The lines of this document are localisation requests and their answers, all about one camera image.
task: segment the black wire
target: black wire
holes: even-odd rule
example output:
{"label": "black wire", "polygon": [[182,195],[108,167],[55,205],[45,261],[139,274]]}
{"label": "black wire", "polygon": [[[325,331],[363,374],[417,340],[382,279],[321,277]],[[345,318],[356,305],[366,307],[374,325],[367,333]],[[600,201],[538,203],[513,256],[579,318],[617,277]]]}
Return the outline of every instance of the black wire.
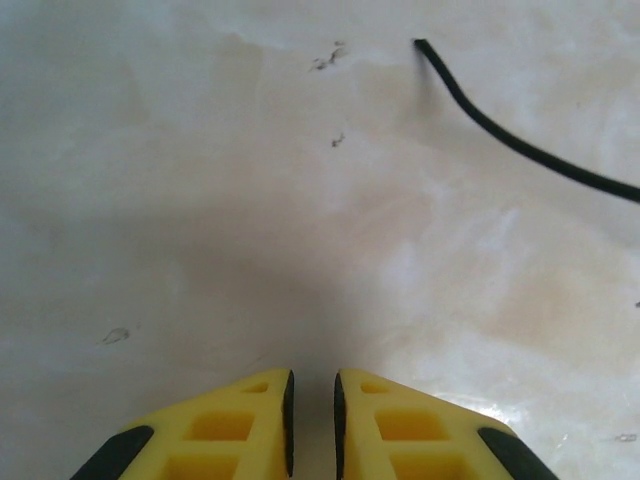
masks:
{"label": "black wire", "polygon": [[444,64],[440,56],[436,53],[433,47],[426,40],[414,40],[413,44],[415,48],[421,52],[433,68],[435,68],[440,78],[444,82],[445,86],[449,90],[449,93],[456,101],[456,103],[469,115],[480,127],[482,127],[491,136],[502,142],[507,147],[515,150],[520,155],[523,155],[530,160],[553,170],[560,175],[564,175],[571,180],[586,185],[596,190],[600,190],[611,195],[615,195],[626,200],[630,200],[635,203],[640,203],[640,188],[634,187],[626,183],[618,182],[611,178],[603,177],[597,173],[590,172],[584,168],[577,167],[561,158],[552,155],[551,153],[540,150],[537,147],[525,142],[524,140],[509,133],[500,125],[495,123],[467,98],[462,92],[462,89],[456,82],[455,78]]}

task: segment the black rubber tip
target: black rubber tip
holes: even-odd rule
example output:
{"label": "black rubber tip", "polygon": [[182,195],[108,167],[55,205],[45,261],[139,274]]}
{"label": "black rubber tip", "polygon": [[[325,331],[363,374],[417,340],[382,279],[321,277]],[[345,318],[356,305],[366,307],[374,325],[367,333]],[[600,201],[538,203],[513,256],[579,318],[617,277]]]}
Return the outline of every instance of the black rubber tip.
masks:
{"label": "black rubber tip", "polygon": [[117,480],[153,436],[153,428],[135,427],[114,435],[71,480]]}
{"label": "black rubber tip", "polygon": [[558,477],[518,437],[489,427],[479,429],[478,435],[513,480],[558,480]]}
{"label": "black rubber tip", "polygon": [[287,465],[287,474],[293,476],[293,389],[295,380],[293,372],[289,372],[287,387],[282,399],[282,421],[284,424],[284,456]]}
{"label": "black rubber tip", "polygon": [[336,479],[342,480],[344,476],[344,437],[347,433],[347,404],[340,374],[336,375],[333,387],[333,425],[336,435]]}

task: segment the rectangular hole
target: rectangular hole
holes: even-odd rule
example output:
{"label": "rectangular hole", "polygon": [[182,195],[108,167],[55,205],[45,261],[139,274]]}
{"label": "rectangular hole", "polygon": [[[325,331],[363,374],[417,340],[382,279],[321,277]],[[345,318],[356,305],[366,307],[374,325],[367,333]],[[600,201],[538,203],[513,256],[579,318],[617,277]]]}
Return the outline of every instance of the rectangular hole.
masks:
{"label": "rectangular hole", "polygon": [[207,412],[194,420],[186,440],[244,441],[253,420],[249,412]]}
{"label": "rectangular hole", "polygon": [[382,410],[376,413],[380,436],[389,441],[447,440],[438,417],[423,410]]}
{"label": "rectangular hole", "polygon": [[238,459],[229,455],[181,455],[169,459],[162,480],[233,480]]}
{"label": "rectangular hole", "polygon": [[253,385],[249,388],[245,388],[243,393],[264,393],[269,389],[269,384],[266,382]]}
{"label": "rectangular hole", "polygon": [[397,480],[477,480],[460,455],[399,454],[391,457]]}
{"label": "rectangular hole", "polygon": [[364,393],[388,393],[389,389],[382,387],[380,385],[376,385],[375,383],[365,382],[360,385],[360,390]]}

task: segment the debris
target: debris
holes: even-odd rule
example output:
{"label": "debris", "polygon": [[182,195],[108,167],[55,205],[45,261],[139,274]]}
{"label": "debris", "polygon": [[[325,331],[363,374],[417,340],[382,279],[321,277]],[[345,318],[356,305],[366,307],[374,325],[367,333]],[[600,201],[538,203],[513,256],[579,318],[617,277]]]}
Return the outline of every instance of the debris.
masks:
{"label": "debris", "polygon": [[112,343],[117,343],[121,340],[126,340],[129,338],[130,333],[126,328],[114,328],[111,330],[106,337],[102,339],[100,342],[102,345],[111,345]]}
{"label": "debris", "polygon": [[638,440],[638,435],[635,433],[622,433],[614,438],[616,442],[631,443]]}
{"label": "debris", "polygon": [[333,148],[338,148],[338,146],[343,142],[344,140],[344,132],[340,132],[340,136],[338,138],[336,138],[335,140],[331,141],[331,146]]}
{"label": "debris", "polygon": [[335,65],[336,60],[344,57],[347,54],[347,51],[345,49],[345,46],[346,46],[345,42],[337,40],[333,42],[333,45],[337,48],[331,53],[331,56],[328,59],[316,58],[313,61],[313,66],[311,67],[311,70],[324,70],[329,65]]}

